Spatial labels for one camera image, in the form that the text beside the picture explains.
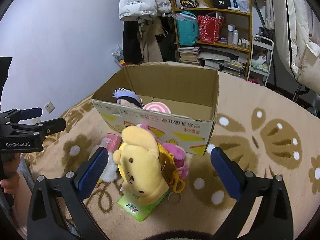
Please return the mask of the person left hand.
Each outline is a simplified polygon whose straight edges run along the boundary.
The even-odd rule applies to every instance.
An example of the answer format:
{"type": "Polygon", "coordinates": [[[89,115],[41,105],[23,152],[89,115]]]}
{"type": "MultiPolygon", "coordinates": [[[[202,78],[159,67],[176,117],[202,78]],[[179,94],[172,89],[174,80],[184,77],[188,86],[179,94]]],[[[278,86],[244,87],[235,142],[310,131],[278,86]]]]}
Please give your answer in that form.
{"type": "Polygon", "coordinates": [[[12,154],[12,159],[10,161],[3,163],[4,172],[6,174],[7,179],[1,180],[1,187],[6,194],[15,194],[18,185],[20,176],[18,175],[17,169],[20,164],[20,154],[15,153],[12,154]]]}

